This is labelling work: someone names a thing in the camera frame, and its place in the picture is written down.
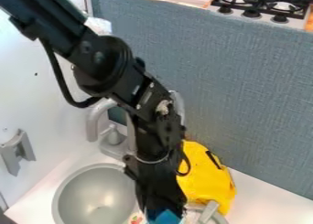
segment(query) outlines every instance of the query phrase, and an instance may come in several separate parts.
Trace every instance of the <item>yellow plastic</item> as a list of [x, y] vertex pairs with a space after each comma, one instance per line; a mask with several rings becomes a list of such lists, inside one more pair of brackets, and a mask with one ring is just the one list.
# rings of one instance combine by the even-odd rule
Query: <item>yellow plastic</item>
[[[191, 163], [191, 170], [187, 176], [177, 176], [177, 181], [188, 203], [206, 205], [210, 200], [215, 200], [220, 203], [220, 213], [226, 215], [236, 195], [236, 188], [227, 167], [221, 164], [216, 155], [212, 155], [219, 169], [208, 157], [207, 151], [201, 144], [184, 141], [184, 152]], [[185, 162], [181, 163], [179, 171], [187, 171]]]

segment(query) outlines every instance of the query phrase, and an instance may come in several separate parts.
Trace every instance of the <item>sink basin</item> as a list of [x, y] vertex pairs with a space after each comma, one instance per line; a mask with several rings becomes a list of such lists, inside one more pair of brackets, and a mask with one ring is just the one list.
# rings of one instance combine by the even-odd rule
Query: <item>sink basin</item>
[[56, 224], [124, 224], [135, 203], [135, 183], [122, 166], [90, 165], [60, 185], [52, 214]]

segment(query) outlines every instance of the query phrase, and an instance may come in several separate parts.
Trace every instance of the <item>white cabinet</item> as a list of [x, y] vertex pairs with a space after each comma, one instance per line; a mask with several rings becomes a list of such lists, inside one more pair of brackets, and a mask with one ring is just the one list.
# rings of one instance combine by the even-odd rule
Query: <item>white cabinet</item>
[[[84, 9], [84, 0], [72, 1]], [[12, 176], [0, 156], [0, 193], [12, 206], [70, 152], [88, 143], [86, 110], [64, 101], [40, 43], [21, 36], [7, 19], [0, 11], [0, 143], [23, 129], [37, 158], [22, 160], [18, 176]], [[60, 59], [60, 65], [76, 100], [86, 97], [72, 77], [70, 63]]]

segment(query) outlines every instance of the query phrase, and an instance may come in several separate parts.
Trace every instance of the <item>gray handle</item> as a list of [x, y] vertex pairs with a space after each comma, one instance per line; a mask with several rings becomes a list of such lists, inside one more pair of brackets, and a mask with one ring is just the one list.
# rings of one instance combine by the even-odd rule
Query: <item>gray handle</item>
[[4, 143], [0, 147], [0, 154], [4, 159], [7, 171], [17, 176], [20, 169], [19, 161], [26, 159], [28, 161], [36, 161], [34, 151], [31, 147], [26, 132], [18, 130], [16, 135]]
[[101, 99], [92, 107], [86, 119], [86, 134], [89, 142], [98, 140], [98, 121], [101, 115], [116, 105], [117, 103], [112, 99]]
[[197, 224], [207, 224], [211, 219], [216, 224], [228, 224], [225, 217], [218, 212], [219, 206], [220, 204], [218, 202], [214, 200], [210, 201], [199, 217]]

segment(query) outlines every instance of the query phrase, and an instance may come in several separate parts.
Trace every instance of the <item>black robotic arm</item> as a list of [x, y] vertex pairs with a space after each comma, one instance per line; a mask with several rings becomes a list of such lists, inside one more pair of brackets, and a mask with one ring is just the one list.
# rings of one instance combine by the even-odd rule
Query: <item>black robotic arm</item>
[[[181, 160], [188, 160], [182, 153], [185, 129], [168, 90], [146, 72], [144, 61], [120, 38], [98, 36], [85, 26], [87, 18], [69, 0], [0, 0], [0, 6], [24, 36], [41, 41], [68, 103], [84, 108], [112, 98], [129, 113], [137, 152], [125, 162], [144, 194], [142, 208], [151, 205], [146, 196], [162, 197], [155, 206], [181, 214], [186, 198], [176, 175]], [[71, 98], [54, 52], [74, 65], [75, 79], [90, 99]]]

